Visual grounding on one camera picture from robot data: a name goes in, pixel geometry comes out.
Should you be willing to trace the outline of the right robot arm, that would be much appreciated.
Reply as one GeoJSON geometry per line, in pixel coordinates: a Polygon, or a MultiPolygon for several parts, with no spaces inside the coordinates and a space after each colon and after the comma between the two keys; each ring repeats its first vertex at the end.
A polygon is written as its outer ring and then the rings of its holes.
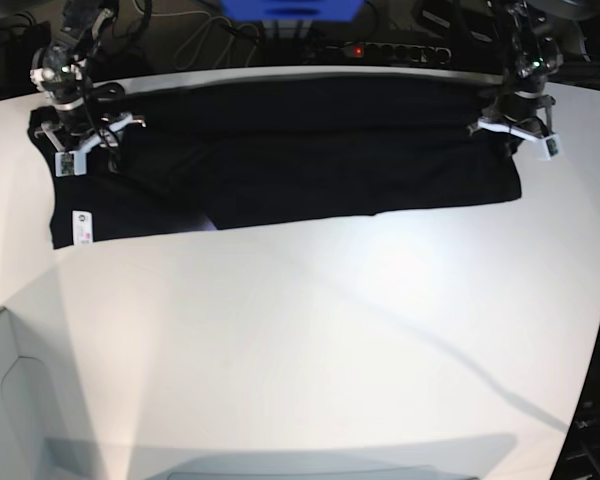
{"type": "Polygon", "coordinates": [[[33,137],[46,138],[53,146],[57,177],[85,175],[88,157],[97,148],[108,153],[108,169],[116,172],[125,128],[146,125],[143,117],[129,112],[104,112],[102,107],[123,99],[126,90],[115,81],[96,86],[91,78],[102,36],[118,15],[117,1],[68,1],[59,32],[33,57],[31,82],[55,112],[54,118],[40,121],[33,137]]]}

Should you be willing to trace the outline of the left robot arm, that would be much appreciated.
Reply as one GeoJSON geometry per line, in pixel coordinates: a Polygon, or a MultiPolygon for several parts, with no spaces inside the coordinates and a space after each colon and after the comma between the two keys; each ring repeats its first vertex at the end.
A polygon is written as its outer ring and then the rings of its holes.
{"type": "Polygon", "coordinates": [[[503,61],[502,82],[483,92],[489,104],[468,131],[501,133],[532,143],[536,158],[550,161],[562,146],[553,130],[555,99],[545,86],[561,66],[562,54],[542,11],[525,1],[489,1],[487,5],[503,61]]]}

